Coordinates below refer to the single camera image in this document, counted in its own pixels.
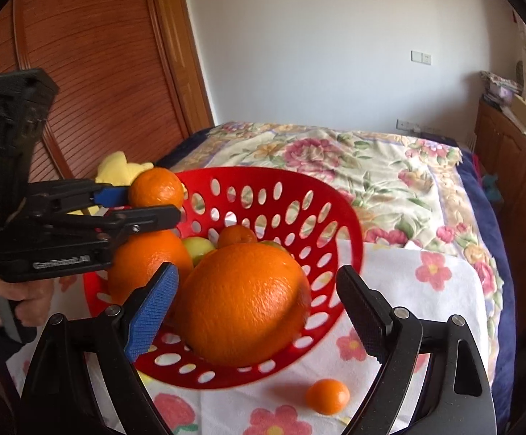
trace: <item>green apple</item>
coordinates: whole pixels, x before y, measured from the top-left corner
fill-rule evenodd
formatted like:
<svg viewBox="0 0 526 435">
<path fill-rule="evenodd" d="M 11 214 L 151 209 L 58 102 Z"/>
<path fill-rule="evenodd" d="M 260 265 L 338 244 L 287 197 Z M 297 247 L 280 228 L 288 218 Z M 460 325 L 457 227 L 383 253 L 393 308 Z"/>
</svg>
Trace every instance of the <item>green apple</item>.
<svg viewBox="0 0 526 435">
<path fill-rule="evenodd" d="M 281 244 L 278 244 L 277 242 L 275 241 L 272 241 L 272 240 L 264 240 L 264 241 L 261 241 L 259 242 L 260 244 L 265 244 L 265 245 L 270 245 L 271 247 L 275 247 L 276 249 L 281 249 L 283 250 L 283 252 L 287 252 L 287 249 L 281 245 Z"/>
<path fill-rule="evenodd" d="M 188 237 L 182 239 L 182 243 L 189 253 L 190 258 L 192 258 L 192 264 L 194 266 L 197 266 L 207 253 L 216 250 L 211 241 L 203 237 Z"/>
</svg>

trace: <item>mandarin orange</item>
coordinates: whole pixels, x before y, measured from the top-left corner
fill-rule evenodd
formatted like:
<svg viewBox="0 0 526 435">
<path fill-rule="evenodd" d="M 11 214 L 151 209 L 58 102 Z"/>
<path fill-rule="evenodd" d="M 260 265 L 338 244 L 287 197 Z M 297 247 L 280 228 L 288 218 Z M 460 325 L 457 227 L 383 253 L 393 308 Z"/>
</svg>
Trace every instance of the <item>mandarin orange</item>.
<svg viewBox="0 0 526 435">
<path fill-rule="evenodd" d="M 112 301 L 122 305 L 134 289 L 149 282 L 165 261 L 177 266 L 180 289 L 192 270 L 192 259 L 182 241 L 165 230 L 131 236 L 116 250 L 108 270 Z"/>
<path fill-rule="evenodd" d="M 182 207 L 184 188 L 178 177 L 166 168 L 155 167 L 140 173 L 128 189 L 128 202 L 132 207 Z"/>
<path fill-rule="evenodd" d="M 216 248 L 221 249 L 233 244 L 248 244 L 256 242 L 255 232 L 241 224 L 230 225 L 225 227 L 219 235 Z"/>
</svg>

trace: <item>hand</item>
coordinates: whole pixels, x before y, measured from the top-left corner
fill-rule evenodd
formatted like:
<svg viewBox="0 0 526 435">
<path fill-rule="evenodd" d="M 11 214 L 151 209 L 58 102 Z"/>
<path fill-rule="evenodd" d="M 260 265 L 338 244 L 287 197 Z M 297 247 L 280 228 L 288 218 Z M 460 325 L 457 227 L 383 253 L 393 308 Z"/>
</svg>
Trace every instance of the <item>hand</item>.
<svg viewBox="0 0 526 435">
<path fill-rule="evenodd" d="M 38 327 L 45 323 L 49 314 L 53 280 L 7 283 L 0 279 L 0 296 L 10 301 L 23 301 L 15 308 L 15 316 L 25 327 Z"/>
</svg>

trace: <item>white wall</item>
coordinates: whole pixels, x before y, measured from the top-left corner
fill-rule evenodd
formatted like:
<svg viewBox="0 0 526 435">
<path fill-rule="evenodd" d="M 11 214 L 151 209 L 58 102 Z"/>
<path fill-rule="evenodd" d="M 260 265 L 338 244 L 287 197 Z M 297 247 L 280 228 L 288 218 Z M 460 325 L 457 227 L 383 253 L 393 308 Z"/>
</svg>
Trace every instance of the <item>white wall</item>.
<svg viewBox="0 0 526 435">
<path fill-rule="evenodd" d="M 394 132 L 398 118 L 464 138 L 482 85 L 514 77 L 506 0 L 187 0 L 219 123 Z M 433 65 L 410 61 L 432 54 Z"/>
</svg>

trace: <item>orange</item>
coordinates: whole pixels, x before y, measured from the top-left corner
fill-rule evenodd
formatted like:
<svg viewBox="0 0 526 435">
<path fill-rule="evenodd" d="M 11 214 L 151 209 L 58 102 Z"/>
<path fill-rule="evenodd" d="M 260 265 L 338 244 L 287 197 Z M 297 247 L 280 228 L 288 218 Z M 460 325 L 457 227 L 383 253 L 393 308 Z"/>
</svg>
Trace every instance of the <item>orange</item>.
<svg viewBox="0 0 526 435">
<path fill-rule="evenodd" d="M 225 227 L 219 235 L 216 248 L 221 249 L 233 244 L 248 244 L 256 242 L 255 232 L 241 224 L 230 225 Z"/>
<path fill-rule="evenodd" d="M 311 293 L 287 253 L 233 244 L 203 258 L 181 290 L 175 324 L 199 357 L 224 366 L 268 360 L 297 337 Z"/>
<path fill-rule="evenodd" d="M 349 402 L 349 389 L 336 379 L 320 379 L 305 394 L 307 405 L 319 414 L 333 415 Z"/>
<path fill-rule="evenodd" d="M 149 282 L 164 261 L 177 266 L 180 289 L 192 270 L 192 259 L 182 241 L 171 231 L 132 235 L 116 250 L 108 270 L 112 301 L 122 305 L 134 289 Z"/>
<path fill-rule="evenodd" d="M 160 167 L 140 173 L 128 189 L 128 202 L 132 207 L 173 204 L 180 209 L 184 196 L 184 188 L 178 177 Z"/>
</svg>

